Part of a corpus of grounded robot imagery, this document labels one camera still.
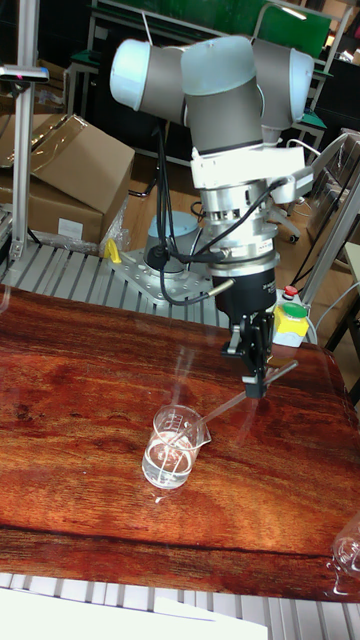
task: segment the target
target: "red wood surface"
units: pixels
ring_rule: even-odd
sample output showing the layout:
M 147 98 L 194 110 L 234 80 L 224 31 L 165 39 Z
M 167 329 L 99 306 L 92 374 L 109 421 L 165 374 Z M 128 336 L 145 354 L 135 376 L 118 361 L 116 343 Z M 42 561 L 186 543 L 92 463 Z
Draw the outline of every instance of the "red wood surface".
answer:
M 188 481 L 141 461 L 163 404 L 206 415 L 242 389 L 227 332 L 27 294 L 0 316 L 0 571 L 358 600 L 335 535 L 359 509 L 357 417 L 331 354 L 209 423 Z

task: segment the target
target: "electrical wire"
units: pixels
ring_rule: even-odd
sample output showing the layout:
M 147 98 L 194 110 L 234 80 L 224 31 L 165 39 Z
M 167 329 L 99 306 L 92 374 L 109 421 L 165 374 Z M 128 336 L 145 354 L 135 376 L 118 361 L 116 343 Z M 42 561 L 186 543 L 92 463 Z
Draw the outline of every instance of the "electrical wire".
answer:
M 196 296 L 196 298 L 190 298 L 185 300 L 175 300 L 174 298 L 171 298 L 171 296 L 169 296 L 168 292 L 166 291 L 164 269 L 160 270 L 160 288 L 161 288 L 161 293 L 163 294 L 166 302 L 176 307 L 188 307 L 191 304 L 196 304 L 197 302 L 206 300 L 206 298 L 209 297 L 208 293 L 201 293 L 199 296 Z
M 262 194 L 260 194 L 260 196 L 255 200 L 255 202 L 253 202 L 253 204 L 249 207 L 249 209 L 247 210 L 245 215 L 242 216 L 242 218 L 237 220 L 233 225 L 231 225 L 231 227 L 229 227 L 228 229 L 225 229 L 225 231 L 223 231 L 222 233 L 219 233 L 219 235 L 216 236 L 216 238 L 213 238 L 212 240 L 210 240 L 210 242 L 207 242 L 207 244 L 201 247 L 201 249 L 199 249 L 199 251 L 197 251 L 197 253 L 195 253 L 194 256 L 198 256 L 201 253 L 204 253 L 204 251 L 207 251 L 208 249 L 210 249 L 210 247 L 212 247 L 214 244 L 216 244 L 217 242 L 219 242 L 220 240 L 228 236 L 230 233 L 235 231 L 235 229 L 238 229 L 238 227 L 244 224 L 244 222 L 248 220 L 251 214 L 254 213 L 255 209 L 257 209 L 264 202 L 264 200 L 266 200 L 266 198 L 270 195 L 272 191 L 274 191 L 278 187 L 282 187 L 286 183 L 287 183 L 286 178 L 280 178 L 279 180 L 275 180 L 275 182 L 269 185 L 262 192 Z
M 309 323 L 309 327 L 312 330 L 312 335 L 313 335 L 312 340 L 310 338 L 310 342 L 312 342 L 312 344 L 317 344 L 318 343 L 318 339 L 317 339 L 316 329 L 315 329 L 312 321 L 310 320 L 309 316 L 306 319 L 307 319 L 307 321 Z
M 295 209 L 295 208 L 293 209 L 293 212 L 297 213 L 299 216 L 304 216 L 304 218 L 310 218 L 312 213 L 312 208 L 310 207 L 309 203 L 306 202 L 306 200 L 304 200 L 302 204 L 305 204 L 307 208 L 310 209 L 310 213 L 303 213 L 302 211 L 298 211 L 298 209 Z
M 335 302 L 332 303 L 332 305 L 326 309 L 326 311 L 324 311 L 324 313 L 322 314 L 322 316 L 320 316 L 320 319 L 317 321 L 316 325 L 315 325 L 315 330 L 318 330 L 318 327 L 320 325 L 320 323 L 323 321 L 323 319 L 325 318 L 326 314 L 329 313 L 329 311 L 331 311 L 331 309 L 333 309 L 338 302 L 340 302 L 340 300 L 342 300 L 347 293 L 349 293 L 349 291 L 351 291 L 352 289 L 355 289 L 355 287 L 359 286 L 360 284 L 360 280 L 358 280 L 357 282 L 355 282 L 353 285 L 351 285 L 351 287 L 349 287 L 348 289 L 346 289 L 346 291 L 341 294 L 341 296 L 339 296 L 339 298 L 337 300 L 335 300 Z
M 304 278 L 305 275 L 310 273 L 310 271 L 312 270 L 313 267 L 311 267 L 305 274 L 301 275 L 301 272 L 302 272 L 303 268 L 305 267 L 307 261 L 309 260 L 311 254 L 312 254 L 312 252 L 313 252 L 313 250 L 314 250 L 314 248 L 316 246 L 316 243 L 319 240 L 322 232 L 324 231 L 328 221 L 330 220 L 333 212 L 337 210 L 336 207 L 338 207 L 338 203 L 341 201 L 341 198 L 342 198 L 345 190 L 347 189 L 347 186 L 348 186 L 352 176 L 354 175 L 355 171 L 357 170 L 357 167 L 358 167 L 359 163 L 360 163 L 360 156 L 354 162 L 354 165 L 353 165 L 351 171 L 349 172 L 349 175 L 348 175 L 347 179 L 345 180 L 344 185 L 341 187 L 340 193 L 337 195 L 335 200 L 330 204 L 326 214 L 324 215 L 324 217 L 322 219 L 322 222 L 321 222 L 321 225 L 319 227 L 319 230 L 318 230 L 318 232 L 317 232 L 317 234 L 316 234 L 316 236 L 315 236 L 315 238 L 313 240 L 313 243 L 312 243 L 310 249 L 308 250 L 304 260 L 302 261 L 299 269 L 297 270 L 296 275 L 294 276 L 294 278 L 293 278 L 293 280 L 291 282 L 291 285 L 294 286 L 299 280 L 302 280 L 302 278 Z
M 201 209 L 200 209 L 200 211 L 196 211 L 196 210 L 195 210 L 195 207 L 196 207 L 196 205 L 198 205 L 198 204 L 201 204 Z M 202 202 L 201 202 L 201 200 L 195 200 L 195 202 L 193 202 L 193 203 L 190 205 L 190 209 L 191 209 L 191 213 L 193 213 L 193 214 L 194 214 L 194 216 L 196 216 L 196 217 L 197 217 L 197 219 L 199 220 L 199 222 L 200 222 L 200 220 L 203 220 L 203 218 L 205 218 L 205 217 L 206 217 L 206 213 L 204 213 L 204 212 L 203 212 L 203 206 L 202 206 Z

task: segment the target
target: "black cable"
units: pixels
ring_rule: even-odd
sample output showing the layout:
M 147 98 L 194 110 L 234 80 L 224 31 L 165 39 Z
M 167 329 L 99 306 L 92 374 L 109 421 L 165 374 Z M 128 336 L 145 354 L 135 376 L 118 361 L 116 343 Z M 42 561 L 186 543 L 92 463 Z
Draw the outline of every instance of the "black cable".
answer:
M 197 302 L 206 300 L 206 298 L 209 297 L 208 293 L 201 293 L 199 296 L 196 296 L 196 298 L 191 298 L 190 300 L 174 300 L 174 298 L 171 298 L 171 296 L 169 296 L 169 294 L 166 291 L 164 269 L 160 270 L 160 287 L 161 287 L 161 293 L 163 294 L 166 302 L 168 302 L 169 304 L 175 305 L 176 307 L 187 307 L 191 304 L 196 304 Z
M 40 245 L 41 245 L 41 242 L 40 242 L 39 238 L 37 238 L 37 237 L 36 237 L 36 235 L 35 235 L 35 233 L 34 233 L 33 231 L 31 231 L 30 227 L 28 227 L 28 234 L 29 234 L 30 238 L 31 238 L 34 242 L 36 242 L 36 244 L 40 244 Z
M 178 253 L 177 251 L 170 250 L 170 255 L 176 258 L 182 264 L 189 264 L 190 262 L 202 262 L 205 264 L 218 264 L 224 260 L 225 253 L 223 251 L 217 251 L 216 253 L 206 253 L 205 255 L 195 253 L 194 255 L 187 255 L 184 253 Z
M 225 229 L 225 231 L 223 231 L 222 233 L 219 233 L 219 235 L 216 236 L 216 238 L 213 238 L 212 240 L 210 240 L 210 242 L 208 242 L 207 244 L 204 244 L 204 246 L 201 247 L 201 249 L 199 249 L 199 251 L 197 251 L 197 253 L 195 253 L 194 256 L 198 256 L 201 253 L 204 253 L 204 251 L 206 251 L 207 249 L 212 247 L 214 244 L 219 242 L 219 240 L 222 240 L 223 238 L 228 236 L 229 233 L 232 233 L 233 231 L 235 231 L 235 229 L 238 229 L 240 225 L 246 222 L 246 220 L 251 216 L 251 214 L 255 211 L 255 209 L 257 209 L 261 205 L 261 203 L 264 202 L 264 200 L 268 197 L 268 195 L 270 195 L 272 191 L 274 191 L 278 187 L 282 187 L 286 183 L 287 183 L 286 178 L 280 178 L 279 180 L 275 180 L 275 182 L 269 185 L 263 191 L 263 193 L 255 200 L 255 202 L 251 205 L 251 207 L 249 207 L 249 209 L 247 210 L 247 212 L 242 218 L 237 220 L 235 224 L 231 225 L 231 227 L 229 227 L 228 229 Z
M 195 207 L 198 204 L 201 204 L 201 209 L 200 209 L 200 211 L 195 211 Z M 195 202 L 193 202 L 190 205 L 190 209 L 191 209 L 191 213 L 193 213 L 194 216 L 196 216 L 199 221 L 206 217 L 206 213 L 203 213 L 203 207 L 202 207 L 201 200 L 195 200 Z
M 323 220 L 321 222 L 319 230 L 318 230 L 318 232 L 317 232 L 317 234 L 316 234 L 316 236 L 315 236 L 315 238 L 314 238 L 314 240 L 313 240 L 313 242 L 311 244 L 311 247 L 308 250 L 304 260 L 302 261 L 299 269 L 297 270 L 297 272 L 296 272 L 296 274 L 295 274 L 295 276 L 294 276 L 294 278 L 293 278 L 293 280 L 291 282 L 291 286 L 294 286 L 297 282 L 299 282 L 299 280 L 302 280 L 302 278 L 304 278 L 306 275 L 308 275 L 310 273 L 310 271 L 313 269 L 313 267 L 311 267 L 310 269 L 308 269 L 308 271 L 305 272 L 305 274 L 301 275 L 301 272 L 302 272 L 303 268 L 305 267 L 307 261 L 309 260 L 317 241 L 319 240 L 322 232 L 324 231 L 327 223 L 329 222 L 333 212 L 336 210 L 336 207 L 337 207 L 338 203 L 340 202 L 340 199 L 342 198 L 342 196 L 344 194 L 344 191 L 347 189 L 347 186 L 348 186 L 352 176 L 354 175 L 354 172 L 355 172 L 356 168 L 358 167 L 359 162 L 360 162 L 360 156 L 356 159 L 356 162 L 354 163 L 354 166 L 352 167 L 347 179 L 345 180 L 345 183 L 342 186 L 342 188 L 340 190 L 340 193 L 338 194 L 338 196 L 335 198 L 335 200 L 331 203 L 330 207 L 328 208 L 328 210 L 326 212 L 326 215 L 324 216 L 324 218 L 323 218 Z

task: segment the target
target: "cardboard box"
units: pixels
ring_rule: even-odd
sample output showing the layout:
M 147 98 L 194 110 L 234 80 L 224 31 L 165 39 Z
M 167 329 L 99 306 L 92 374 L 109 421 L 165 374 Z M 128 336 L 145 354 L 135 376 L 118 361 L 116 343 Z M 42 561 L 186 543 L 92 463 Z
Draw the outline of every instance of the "cardboard box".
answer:
M 67 100 L 66 69 L 46 60 L 38 60 L 37 66 L 46 67 L 50 78 L 46 84 L 35 84 L 34 114 L 65 113 Z M 0 116 L 15 113 L 14 99 L 8 93 L 8 88 L 8 83 L 1 83 Z
M 11 202 L 14 118 L 0 140 L 0 202 Z M 29 227 L 99 243 L 129 189 L 134 151 L 78 116 L 34 116 Z

